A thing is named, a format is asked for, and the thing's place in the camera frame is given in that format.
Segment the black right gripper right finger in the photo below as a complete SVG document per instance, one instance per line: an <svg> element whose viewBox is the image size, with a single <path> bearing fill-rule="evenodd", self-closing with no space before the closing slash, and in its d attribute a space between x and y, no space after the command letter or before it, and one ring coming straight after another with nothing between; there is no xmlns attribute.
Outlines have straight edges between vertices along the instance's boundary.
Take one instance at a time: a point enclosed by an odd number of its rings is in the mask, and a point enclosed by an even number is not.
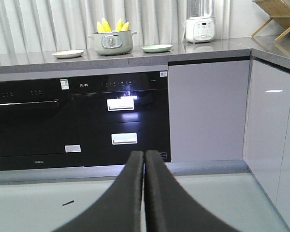
<svg viewBox="0 0 290 232"><path fill-rule="evenodd" d="M149 232L235 232L194 200L156 150L145 153L145 219Z"/></svg>

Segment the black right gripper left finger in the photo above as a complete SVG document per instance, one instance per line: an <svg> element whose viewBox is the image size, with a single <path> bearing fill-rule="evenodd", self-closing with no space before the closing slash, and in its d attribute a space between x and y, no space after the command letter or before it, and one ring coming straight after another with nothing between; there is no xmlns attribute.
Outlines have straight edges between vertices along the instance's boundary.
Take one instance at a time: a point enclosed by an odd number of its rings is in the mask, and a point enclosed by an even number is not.
<svg viewBox="0 0 290 232"><path fill-rule="evenodd" d="M143 196L143 151L132 151L106 192L56 232L139 232Z"/></svg>

